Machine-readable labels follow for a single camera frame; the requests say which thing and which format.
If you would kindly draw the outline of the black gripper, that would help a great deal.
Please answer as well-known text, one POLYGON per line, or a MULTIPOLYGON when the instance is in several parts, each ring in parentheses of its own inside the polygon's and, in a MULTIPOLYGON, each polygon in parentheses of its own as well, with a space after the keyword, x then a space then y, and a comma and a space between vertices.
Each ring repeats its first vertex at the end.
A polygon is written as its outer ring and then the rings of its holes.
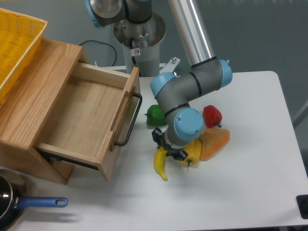
POLYGON ((173 156, 173 159, 178 161, 184 161, 187 158, 188 153, 183 150, 184 146, 174 145, 170 141, 167 132, 162 132, 160 128, 155 128, 151 134, 153 141, 157 145, 157 149, 163 147, 168 155, 173 156))

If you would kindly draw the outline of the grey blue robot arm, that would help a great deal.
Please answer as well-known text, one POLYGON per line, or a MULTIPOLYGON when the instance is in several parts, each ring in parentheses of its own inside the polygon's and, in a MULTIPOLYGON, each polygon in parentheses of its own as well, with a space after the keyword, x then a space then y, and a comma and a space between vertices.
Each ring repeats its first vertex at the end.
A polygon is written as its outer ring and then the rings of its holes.
POLYGON ((153 141, 175 160, 184 160, 184 146, 199 137, 205 123, 190 107, 190 101, 219 90, 232 81, 227 61, 217 59, 208 38, 197 2, 171 0, 191 71, 175 76, 159 68, 159 45, 166 34, 164 20, 152 10, 149 0, 88 0, 87 10, 96 27, 114 25, 114 36, 122 45, 126 68, 139 68, 142 77, 152 77, 153 96, 167 121, 167 129, 156 128, 153 141))

